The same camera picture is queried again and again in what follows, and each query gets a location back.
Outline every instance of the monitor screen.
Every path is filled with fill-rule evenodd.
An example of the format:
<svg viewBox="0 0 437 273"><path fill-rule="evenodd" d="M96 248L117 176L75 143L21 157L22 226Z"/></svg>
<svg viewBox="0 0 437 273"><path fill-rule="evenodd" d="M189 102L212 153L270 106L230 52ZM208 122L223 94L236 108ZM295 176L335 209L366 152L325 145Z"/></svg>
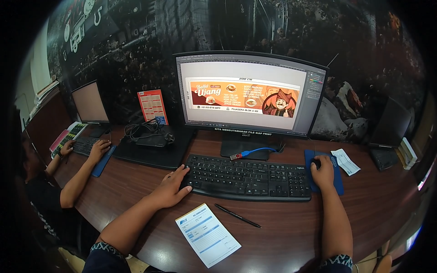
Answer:
<svg viewBox="0 0 437 273"><path fill-rule="evenodd" d="M371 146L399 147L408 129L411 114L394 99L388 98L384 113L373 132Z"/></svg>
<svg viewBox="0 0 437 273"><path fill-rule="evenodd" d="M97 83L89 83L72 92L82 122L109 122Z"/></svg>
<svg viewBox="0 0 437 273"><path fill-rule="evenodd" d="M297 137L314 124L328 70L247 52L182 55L176 64L185 124Z"/></svg>

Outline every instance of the hand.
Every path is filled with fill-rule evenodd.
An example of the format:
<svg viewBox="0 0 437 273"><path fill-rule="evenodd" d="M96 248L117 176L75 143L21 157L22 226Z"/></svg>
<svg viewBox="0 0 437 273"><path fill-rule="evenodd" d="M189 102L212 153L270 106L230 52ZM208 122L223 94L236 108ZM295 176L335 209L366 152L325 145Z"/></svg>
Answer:
<svg viewBox="0 0 437 273"><path fill-rule="evenodd" d="M323 192L334 186L334 167L329 156L315 156L314 159L320 160L321 166L317 169L315 163L311 163L312 179Z"/></svg>
<svg viewBox="0 0 437 273"><path fill-rule="evenodd" d="M193 189L192 186L186 186L179 190L182 179L190 171L189 167L185 169L184 167L182 164L174 172L165 175L161 184L149 195L154 199L157 209L176 205Z"/></svg>
<svg viewBox="0 0 437 273"><path fill-rule="evenodd" d="M76 142L76 140L69 140L67 143L65 143L64 146L61 148L61 155L66 156L73 150L73 144Z"/></svg>
<svg viewBox="0 0 437 273"><path fill-rule="evenodd" d="M99 163L102 156L110 149L111 142L109 140L99 139L94 143L88 160L93 164Z"/></svg>

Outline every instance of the dark wallpaper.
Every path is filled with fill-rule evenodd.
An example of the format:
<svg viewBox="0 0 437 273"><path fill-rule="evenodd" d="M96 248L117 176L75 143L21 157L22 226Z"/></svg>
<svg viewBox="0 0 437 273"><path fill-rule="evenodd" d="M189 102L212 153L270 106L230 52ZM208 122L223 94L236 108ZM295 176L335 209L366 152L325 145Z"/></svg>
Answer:
<svg viewBox="0 0 437 273"><path fill-rule="evenodd" d="M388 96L415 117L425 71L384 0L65 0L49 19L49 70L70 92L98 80L110 120L142 116L136 93L161 89L181 121L172 54L246 50L328 65L311 138L360 143Z"/></svg>

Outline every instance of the forearm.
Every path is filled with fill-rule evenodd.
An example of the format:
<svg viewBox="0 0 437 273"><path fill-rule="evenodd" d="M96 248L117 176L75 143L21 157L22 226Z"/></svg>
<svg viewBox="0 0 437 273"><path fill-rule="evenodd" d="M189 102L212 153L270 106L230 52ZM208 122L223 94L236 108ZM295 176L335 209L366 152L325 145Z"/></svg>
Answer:
<svg viewBox="0 0 437 273"><path fill-rule="evenodd" d="M96 164L87 160L61 191L61 207L73 207Z"/></svg>
<svg viewBox="0 0 437 273"><path fill-rule="evenodd" d="M61 162L61 157L59 155L55 155L55 157L52 159L52 161L45 169L45 173L48 174L49 176L53 176L56 169L58 169L60 162Z"/></svg>
<svg viewBox="0 0 437 273"><path fill-rule="evenodd" d="M102 230L97 241L104 241L127 256L144 226L159 209L150 195L142 198L137 204L109 223Z"/></svg>
<svg viewBox="0 0 437 273"><path fill-rule="evenodd" d="M352 257L352 229L336 189L332 186L322 190L322 198L322 259L326 260L339 254Z"/></svg>

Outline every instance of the keyboard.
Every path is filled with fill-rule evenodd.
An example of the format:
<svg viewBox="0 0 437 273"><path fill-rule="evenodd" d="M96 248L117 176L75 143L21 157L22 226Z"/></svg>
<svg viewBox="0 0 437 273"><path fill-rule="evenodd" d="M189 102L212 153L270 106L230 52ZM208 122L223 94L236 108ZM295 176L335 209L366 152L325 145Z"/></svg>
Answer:
<svg viewBox="0 0 437 273"><path fill-rule="evenodd" d="M91 148L97 140L99 140L99 138L78 137L73 144L73 152L84 156L90 156Z"/></svg>
<svg viewBox="0 0 437 273"><path fill-rule="evenodd" d="M189 155L181 188L221 199L259 202L311 200L305 165Z"/></svg>

